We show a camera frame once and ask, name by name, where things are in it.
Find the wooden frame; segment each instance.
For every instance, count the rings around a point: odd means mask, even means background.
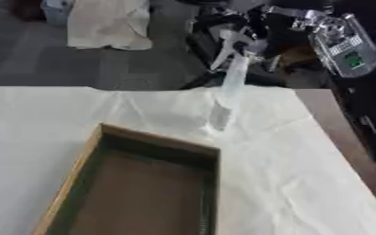
[[[54,201],[50,205],[49,209],[40,220],[39,224],[33,231],[33,235],[46,235],[50,234],[50,227],[56,217],[58,216],[59,211],[63,207],[64,201],[66,201],[69,196],[72,187],[74,186],[76,180],[78,179],[80,172],[82,171],[85,164],[90,160],[94,150],[97,148],[99,143],[102,141],[104,136],[114,136],[116,138],[121,138],[124,140],[140,141],[142,143],[147,143],[148,146],[154,146],[158,150],[165,152],[172,151],[186,151],[189,154],[185,157],[183,154],[178,154],[182,162],[187,162],[188,164],[198,164],[204,160],[205,162],[212,161],[216,164],[215,176],[216,176],[216,189],[218,188],[218,172],[219,172],[219,150],[216,148],[206,147],[199,144],[188,143],[181,140],[175,140],[171,138],[164,138],[154,134],[137,132],[129,129],[122,129],[114,127],[111,125],[101,124],[93,132],[91,138],[86,142],[84,149],[79,154],[77,161],[72,167],[70,173],[68,174],[65,183],[62,185],[60,191],[56,195]],[[208,167],[208,163],[201,165],[200,167]],[[210,230],[205,233],[206,235],[211,235],[215,233],[216,225],[216,205],[217,205],[217,190],[214,194],[214,204],[211,208],[214,210],[212,213],[212,221],[207,221],[210,223]]]

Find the black equipment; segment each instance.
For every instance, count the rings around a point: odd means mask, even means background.
[[[360,20],[365,22],[363,28],[354,15],[341,14],[349,9],[341,12],[341,8],[334,8],[344,3],[274,0],[247,13],[226,10],[222,7],[227,4],[225,1],[223,5],[206,6],[206,10],[200,11],[193,22],[187,44],[201,59],[207,72],[182,89],[202,86],[225,76],[224,70],[211,69],[216,54],[206,55],[195,39],[198,32],[211,39],[213,36],[209,29],[212,26],[229,23],[232,30],[251,39],[266,39],[267,47],[262,53],[265,60],[274,59],[292,47],[310,45],[329,71],[331,88],[341,109],[376,162],[376,20],[370,22],[365,18],[364,21],[363,15],[360,16]],[[221,44],[221,41],[216,41],[219,50]],[[244,41],[234,44],[234,48],[239,52],[252,50]],[[254,84],[284,86],[281,81],[260,75],[255,77]]]

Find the white paper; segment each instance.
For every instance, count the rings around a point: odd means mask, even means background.
[[[78,0],[68,19],[68,45],[147,50],[148,0]]]
[[[376,199],[295,93],[247,86],[225,136],[213,89],[0,87],[0,235],[27,235],[100,122],[222,149],[219,235],[376,235]]]

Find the wooden table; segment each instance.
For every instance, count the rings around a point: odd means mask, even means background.
[[[376,196],[376,163],[370,158],[330,90],[297,90],[316,121]]]

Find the wooden tray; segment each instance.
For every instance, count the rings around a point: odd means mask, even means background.
[[[213,235],[218,157],[102,124],[33,234]]]

